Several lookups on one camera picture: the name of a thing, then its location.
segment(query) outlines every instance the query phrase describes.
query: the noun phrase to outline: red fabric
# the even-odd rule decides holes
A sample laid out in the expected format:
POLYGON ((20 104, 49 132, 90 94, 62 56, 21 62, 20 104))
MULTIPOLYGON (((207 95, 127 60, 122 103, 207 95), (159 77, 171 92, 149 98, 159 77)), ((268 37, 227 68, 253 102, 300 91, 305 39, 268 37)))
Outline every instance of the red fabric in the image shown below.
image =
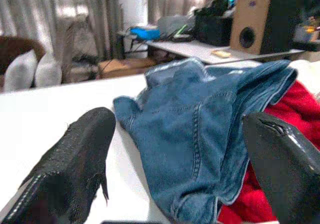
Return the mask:
MULTIPOLYGON (((298 128, 320 150, 320 104, 298 81, 279 103, 269 105, 264 112, 298 128)), ((239 197, 231 206, 222 207, 218 220, 224 224, 277 220, 251 164, 246 171, 239 197)))

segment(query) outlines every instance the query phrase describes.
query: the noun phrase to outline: white desk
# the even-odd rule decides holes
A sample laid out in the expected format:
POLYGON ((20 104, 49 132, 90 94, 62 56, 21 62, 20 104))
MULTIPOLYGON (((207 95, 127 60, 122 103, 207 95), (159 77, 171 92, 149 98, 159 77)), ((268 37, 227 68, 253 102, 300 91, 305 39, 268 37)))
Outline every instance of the white desk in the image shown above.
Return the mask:
POLYGON ((153 42, 147 41, 146 44, 150 47, 161 49, 167 51, 169 53, 174 53, 183 57, 198 57, 200 60, 206 64, 222 64, 222 63, 231 63, 237 61, 245 61, 245 60, 261 60, 267 58, 283 58, 299 53, 303 53, 304 50, 292 49, 288 52, 280 52, 280 53, 272 53, 265 55, 253 55, 249 53, 245 53, 242 51, 236 51, 230 49, 229 46, 226 47, 218 47, 213 45, 208 45, 197 40, 193 40, 191 42, 153 42), (230 58, 219 58, 215 55, 211 55, 212 50, 224 50, 226 52, 231 53, 230 58))
MULTIPOLYGON (((145 86, 144 76, 134 75, 0 95, 0 210, 68 124, 96 107, 112 110, 114 98, 136 96, 145 86)), ((106 159, 106 176, 108 206, 100 188, 87 224, 169 223, 151 200, 138 150, 118 123, 106 159)))

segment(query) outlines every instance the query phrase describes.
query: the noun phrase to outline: blue denim jeans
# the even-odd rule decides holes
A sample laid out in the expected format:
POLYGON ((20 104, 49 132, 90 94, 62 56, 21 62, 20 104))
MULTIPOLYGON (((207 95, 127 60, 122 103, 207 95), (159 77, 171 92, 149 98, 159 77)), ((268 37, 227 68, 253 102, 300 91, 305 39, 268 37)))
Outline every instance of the blue denim jeans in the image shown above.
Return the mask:
POLYGON ((280 100, 297 77, 288 65, 230 69, 205 68, 197 58, 173 61, 145 74, 147 88, 137 98, 114 100, 166 215, 209 224, 222 204, 235 201, 249 162, 242 116, 280 100))

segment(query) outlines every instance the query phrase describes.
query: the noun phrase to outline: wooden speaker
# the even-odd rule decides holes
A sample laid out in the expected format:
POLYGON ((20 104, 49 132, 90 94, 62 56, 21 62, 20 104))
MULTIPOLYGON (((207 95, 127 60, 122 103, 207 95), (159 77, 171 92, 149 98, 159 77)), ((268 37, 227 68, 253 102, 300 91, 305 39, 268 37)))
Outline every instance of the wooden speaker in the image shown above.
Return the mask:
POLYGON ((290 50, 297 0, 237 0, 230 47, 250 54, 290 50))

